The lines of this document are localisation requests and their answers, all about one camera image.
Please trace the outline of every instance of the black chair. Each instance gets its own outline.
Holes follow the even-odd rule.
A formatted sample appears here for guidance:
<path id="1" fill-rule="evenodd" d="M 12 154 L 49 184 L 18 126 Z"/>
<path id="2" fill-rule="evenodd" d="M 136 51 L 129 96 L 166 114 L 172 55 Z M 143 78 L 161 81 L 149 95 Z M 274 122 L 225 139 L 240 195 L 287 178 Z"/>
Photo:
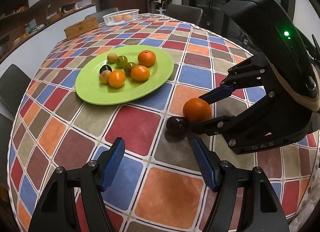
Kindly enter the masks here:
<path id="1" fill-rule="evenodd" d="M 13 122 L 0 114 L 0 186 L 7 189 L 7 155 Z"/>
<path id="2" fill-rule="evenodd" d="M 104 22 L 103 16 L 109 15 L 111 13 L 118 12 L 118 11 L 119 11 L 118 8 L 105 9 L 105 10 L 90 14 L 90 15 L 86 16 L 85 19 L 89 19 L 91 17 L 97 17 L 98 23 L 100 24 L 100 23 Z"/>
<path id="3" fill-rule="evenodd" d="M 13 116 L 16 115 L 24 93 L 31 79 L 16 65 L 12 64 L 0 78 L 0 101 Z"/>
<path id="4" fill-rule="evenodd" d="M 177 20 L 199 25 L 203 10 L 190 6 L 170 4 L 164 14 Z"/>

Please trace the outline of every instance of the dining table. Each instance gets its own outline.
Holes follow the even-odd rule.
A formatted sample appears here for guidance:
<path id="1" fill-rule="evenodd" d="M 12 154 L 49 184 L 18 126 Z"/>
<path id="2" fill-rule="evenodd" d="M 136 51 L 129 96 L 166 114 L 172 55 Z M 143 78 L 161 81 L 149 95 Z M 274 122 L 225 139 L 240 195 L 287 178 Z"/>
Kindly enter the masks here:
<path id="1" fill-rule="evenodd" d="M 89 61 L 111 49 L 140 44 L 161 48 L 172 57 L 173 72 L 160 88 L 108 106 L 77 96 L 76 78 Z M 27 88 L 11 133 L 7 181 L 20 230 L 28 231 L 41 192 L 58 166 L 80 168 L 108 150 L 117 137 L 125 141 L 125 154 L 112 186 L 102 193 L 116 231 L 204 229 L 217 193 L 202 179 L 189 143 L 192 137 L 201 137 L 209 150 L 237 168 L 260 166 L 288 222 L 293 220 L 315 186 L 319 131 L 291 145 L 243 155 L 234 154 L 222 135 L 188 132 L 177 138 L 166 131 L 167 119 L 182 116 L 186 101 L 218 87 L 228 68 L 251 56 L 209 30 L 154 14 L 122 25 L 99 25 L 58 43 Z M 212 105 L 212 116 L 239 115 L 265 94 L 263 87 L 236 90 Z M 81 231 L 89 231 L 79 188 L 75 196 Z M 238 188 L 230 231 L 236 231 L 242 196 Z"/>

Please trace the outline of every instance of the dark purple fruit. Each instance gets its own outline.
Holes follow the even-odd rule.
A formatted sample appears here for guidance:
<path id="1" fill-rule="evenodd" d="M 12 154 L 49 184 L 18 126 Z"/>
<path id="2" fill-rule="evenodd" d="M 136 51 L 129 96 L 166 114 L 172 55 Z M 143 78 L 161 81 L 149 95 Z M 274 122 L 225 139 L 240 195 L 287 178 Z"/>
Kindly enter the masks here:
<path id="1" fill-rule="evenodd" d="M 108 65 L 103 65 L 103 66 L 100 68 L 99 74 L 101 74 L 101 73 L 102 73 L 103 71 L 105 71 L 105 70 L 109 70 L 110 72 L 112 72 L 112 69 L 111 69 L 110 66 L 108 66 Z"/>
<path id="2" fill-rule="evenodd" d="M 189 122 L 185 117 L 171 116 L 166 123 L 169 133 L 173 135 L 184 134 L 188 129 Z"/>

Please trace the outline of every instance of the oval plate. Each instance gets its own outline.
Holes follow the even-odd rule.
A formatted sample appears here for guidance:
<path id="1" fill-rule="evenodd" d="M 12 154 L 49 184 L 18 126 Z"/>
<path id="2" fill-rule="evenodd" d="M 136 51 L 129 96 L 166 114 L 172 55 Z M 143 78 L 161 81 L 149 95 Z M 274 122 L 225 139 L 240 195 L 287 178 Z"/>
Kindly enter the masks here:
<path id="1" fill-rule="evenodd" d="M 108 63 L 108 54 L 125 55 L 128 62 L 134 62 L 138 65 L 138 55 L 144 50 L 151 50 L 156 54 L 156 63 L 149 67 L 150 77 L 146 82 L 136 82 L 131 77 L 127 77 L 124 85 L 120 88 L 100 83 L 99 71 L 103 65 L 109 65 L 112 71 L 123 71 L 123 68 L 118 68 L 116 64 Z M 161 87 L 169 79 L 172 72 L 172 57 L 163 49 L 145 45 L 118 47 L 95 57 L 84 66 L 76 78 L 76 93 L 82 100 L 90 104 L 126 103 L 141 98 Z"/>

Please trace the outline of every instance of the screw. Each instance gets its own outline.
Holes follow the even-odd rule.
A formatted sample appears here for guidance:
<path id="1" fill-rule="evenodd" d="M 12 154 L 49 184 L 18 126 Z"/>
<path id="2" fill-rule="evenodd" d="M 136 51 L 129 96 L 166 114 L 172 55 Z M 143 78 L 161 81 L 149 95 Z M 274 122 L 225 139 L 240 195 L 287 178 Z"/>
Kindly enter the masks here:
<path id="1" fill-rule="evenodd" d="M 258 173 L 261 173 L 261 172 L 262 172 L 262 169 L 261 169 L 260 167 L 258 167 L 258 166 L 255 167 L 254 170 L 255 170 L 256 172 L 258 172 Z"/>
<path id="2" fill-rule="evenodd" d="M 90 162 L 88 162 L 88 165 L 89 165 L 90 167 L 94 167 L 94 166 L 97 165 L 97 161 L 96 161 L 96 160 L 91 160 Z"/>
<path id="3" fill-rule="evenodd" d="M 61 173 L 63 171 L 63 167 L 56 168 L 56 173 Z"/>
<path id="4" fill-rule="evenodd" d="M 274 97 L 274 96 L 276 96 L 276 93 L 273 92 L 273 91 L 271 91 L 271 92 L 269 93 L 269 97 Z"/>
<path id="5" fill-rule="evenodd" d="M 235 145 L 236 145 L 236 140 L 231 139 L 231 140 L 229 141 L 229 146 L 232 147 L 232 146 L 235 146 Z"/>
<path id="6" fill-rule="evenodd" d="M 228 162 L 227 160 L 223 160 L 223 161 L 221 161 L 221 166 L 229 167 L 230 166 L 230 162 Z"/>

